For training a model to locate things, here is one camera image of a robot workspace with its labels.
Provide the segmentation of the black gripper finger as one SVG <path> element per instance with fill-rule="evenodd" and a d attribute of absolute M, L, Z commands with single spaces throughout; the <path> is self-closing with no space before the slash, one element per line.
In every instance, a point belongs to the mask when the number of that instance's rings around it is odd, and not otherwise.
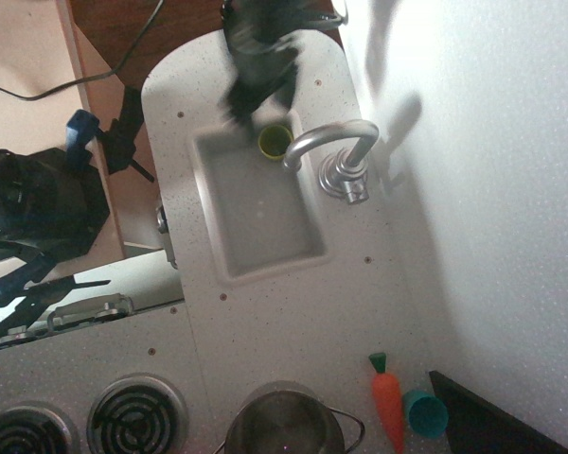
<path fill-rule="evenodd" d="M 271 92 L 275 102 L 289 111 L 294 102 L 297 86 L 298 66 L 289 65 L 284 68 L 274 66 L 270 68 Z"/>
<path fill-rule="evenodd" d="M 243 132 L 247 140 L 254 139 L 256 135 L 256 124 L 253 119 L 253 113 L 247 113 L 230 107 L 229 116 L 235 128 Z"/>

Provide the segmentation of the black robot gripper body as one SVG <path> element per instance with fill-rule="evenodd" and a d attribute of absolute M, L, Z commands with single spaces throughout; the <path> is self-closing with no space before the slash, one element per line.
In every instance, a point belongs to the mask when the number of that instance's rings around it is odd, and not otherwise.
<path fill-rule="evenodd" d="M 272 95 L 271 67 L 297 65 L 300 53 L 290 36 L 299 28 L 301 1 L 224 1 L 222 29 L 236 78 L 228 106 L 255 112 Z"/>

